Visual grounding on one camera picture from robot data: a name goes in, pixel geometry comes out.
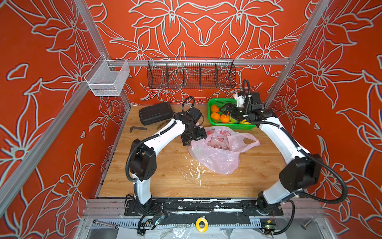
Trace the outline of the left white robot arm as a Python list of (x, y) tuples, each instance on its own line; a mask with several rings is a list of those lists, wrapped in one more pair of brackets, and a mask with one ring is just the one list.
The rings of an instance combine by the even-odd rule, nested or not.
[(133, 183), (133, 198), (139, 206), (145, 207), (152, 199), (151, 177), (157, 169), (156, 157), (162, 149), (178, 136), (184, 146), (207, 138), (205, 129), (198, 125), (200, 118), (204, 116), (195, 108), (195, 98), (187, 97), (182, 103), (181, 111), (174, 113), (166, 126), (148, 138), (133, 141), (126, 160), (125, 174)]

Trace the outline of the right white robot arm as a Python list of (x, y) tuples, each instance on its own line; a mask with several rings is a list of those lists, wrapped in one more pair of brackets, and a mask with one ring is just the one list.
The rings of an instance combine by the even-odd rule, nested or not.
[[(340, 175), (326, 165), (320, 155), (311, 154), (286, 130), (272, 109), (265, 108), (260, 95), (252, 92), (245, 79), (241, 91), (234, 97), (236, 103), (222, 106), (222, 109), (237, 122), (245, 121), (264, 132), (281, 153), (286, 162), (279, 173), (279, 180), (257, 197), (257, 211), (262, 215), (272, 212), (281, 202), (296, 195), (302, 195), (326, 204), (339, 204), (348, 197), (348, 188)], [(318, 183), (321, 169), (331, 173), (339, 182), (341, 195), (335, 199), (323, 199), (306, 193), (304, 190)]]

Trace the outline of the orange fruit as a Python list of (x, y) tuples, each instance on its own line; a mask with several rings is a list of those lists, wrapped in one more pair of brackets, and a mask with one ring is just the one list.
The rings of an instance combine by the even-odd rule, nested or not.
[(219, 113), (220, 108), (217, 105), (212, 105), (210, 107), (211, 112)]
[(219, 121), (220, 117), (221, 117), (221, 115), (218, 112), (212, 112), (210, 115), (210, 118), (214, 121)]
[(231, 121), (229, 115), (222, 114), (220, 117), (220, 122), (221, 123), (229, 123)]

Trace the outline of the pink plastic bag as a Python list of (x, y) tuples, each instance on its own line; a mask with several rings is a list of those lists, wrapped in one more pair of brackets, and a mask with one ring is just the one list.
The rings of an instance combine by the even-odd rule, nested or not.
[(192, 141), (190, 155), (209, 170), (222, 175), (232, 174), (240, 164), (240, 154), (260, 146), (250, 133), (239, 133), (226, 126), (205, 128), (207, 138)]

